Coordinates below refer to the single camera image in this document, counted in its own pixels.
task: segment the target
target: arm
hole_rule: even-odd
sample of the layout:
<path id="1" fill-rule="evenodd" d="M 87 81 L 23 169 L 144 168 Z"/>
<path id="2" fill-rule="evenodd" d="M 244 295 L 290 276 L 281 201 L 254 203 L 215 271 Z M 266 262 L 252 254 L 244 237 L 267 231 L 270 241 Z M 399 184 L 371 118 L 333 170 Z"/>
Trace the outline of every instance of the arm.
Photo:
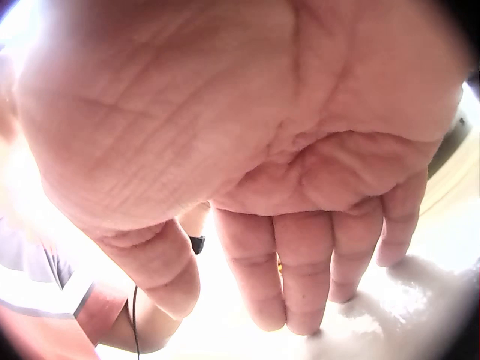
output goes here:
<path id="1" fill-rule="evenodd" d="M 209 211 L 210 205 L 204 203 L 182 215 L 179 221 L 185 232 L 192 236 L 200 236 Z M 132 329 L 133 290 L 134 285 L 131 285 L 128 301 L 110 331 L 100 340 L 102 344 L 126 351 L 136 351 Z M 137 292 L 135 317 L 141 353 L 154 352 L 163 348 L 181 322 L 160 310 L 140 288 Z"/>

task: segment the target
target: t-shirt sleeve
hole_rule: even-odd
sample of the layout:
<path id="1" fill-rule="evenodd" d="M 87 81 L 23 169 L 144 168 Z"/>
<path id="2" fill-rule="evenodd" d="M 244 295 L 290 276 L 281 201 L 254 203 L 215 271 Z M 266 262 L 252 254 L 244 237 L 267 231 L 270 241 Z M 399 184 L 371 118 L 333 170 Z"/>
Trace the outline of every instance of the t-shirt sleeve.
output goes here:
<path id="1" fill-rule="evenodd" d="M 117 319 L 127 295 L 104 281 L 96 280 L 71 253 L 58 246 L 47 253 L 47 257 L 62 292 L 72 302 L 77 322 L 90 341 L 98 344 Z"/>

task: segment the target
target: palm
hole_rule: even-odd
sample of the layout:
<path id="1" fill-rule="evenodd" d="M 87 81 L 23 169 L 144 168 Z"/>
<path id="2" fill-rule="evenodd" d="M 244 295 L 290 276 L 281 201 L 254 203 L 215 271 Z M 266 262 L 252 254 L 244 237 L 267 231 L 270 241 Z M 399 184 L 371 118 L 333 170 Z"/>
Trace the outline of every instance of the palm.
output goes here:
<path id="1" fill-rule="evenodd" d="M 390 3 L 96 1 L 54 14 L 68 37 L 55 28 L 20 85 L 47 192 L 176 315 L 198 279 L 163 222 L 212 200 L 254 320 L 311 333 L 333 249 L 339 301 L 384 217 L 381 261 L 406 251 L 466 67 L 438 18 Z"/>

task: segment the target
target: white surface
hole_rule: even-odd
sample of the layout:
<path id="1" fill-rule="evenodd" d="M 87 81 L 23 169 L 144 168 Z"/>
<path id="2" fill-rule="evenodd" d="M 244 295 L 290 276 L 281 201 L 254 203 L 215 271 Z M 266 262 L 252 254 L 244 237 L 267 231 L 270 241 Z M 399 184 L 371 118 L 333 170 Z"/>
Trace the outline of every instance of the white surface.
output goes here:
<path id="1" fill-rule="evenodd" d="M 479 105 L 469 89 L 460 112 L 478 124 Z M 141 358 L 428 360 L 448 344 L 479 277 L 478 127 L 466 142 L 449 160 L 455 166 L 441 168 L 429 182 L 407 259 L 389 270 L 371 264 L 353 301 L 328 303 L 319 335 L 296 336 L 286 328 L 265 333 L 253 324 L 210 222 L 198 257 L 202 292 L 196 308 L 165 349 Z M 121 285 L 125 280 L 118 269 L 45 200 L 28 161 L 18 153 L 7 173 L 18 210 L 96 264 L 101 277 Z M 97 352 L 104 360 L 136 358 L 103 346 Z"/>

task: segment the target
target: person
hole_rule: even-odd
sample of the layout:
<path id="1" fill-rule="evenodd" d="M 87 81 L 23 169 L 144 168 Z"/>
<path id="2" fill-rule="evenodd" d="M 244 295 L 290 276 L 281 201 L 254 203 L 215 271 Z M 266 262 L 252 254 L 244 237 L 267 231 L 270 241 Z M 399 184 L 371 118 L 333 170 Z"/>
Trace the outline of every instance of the person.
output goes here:
<path id="1" fill-rule="evenodd" d="M 15 118 L 6 111 L 11 107 L 6 105 L 0 97 L 2 164 L 9 149 L 21 146 Z M 33 226 L 17 229 L 22 219 L 12 210 L 7 191 L 3 185 L 0 332 L 23 359 L 97 359 L 98 343 L 139 353 L 157 351 L 167 343 L 180 320 L 172 319 L 134 284 L 119 289 L 97 280 L 99 275 L 85 269 L 86 261 L 36 235 Z M 203 247 L 208 212 L 208 204 L 199 204 L 179 218 L 191 234 L 196 254 Z"/>
<path id="2" fill-rule="evenodd" d="M 312 334 L 379 238 L 381 266 L 407 251 L 476 8 L 44 0 L 22 127 L 52 202 L 173 317 L 200 288 L 172 219 L 210 201 L 252 319 Z"/>

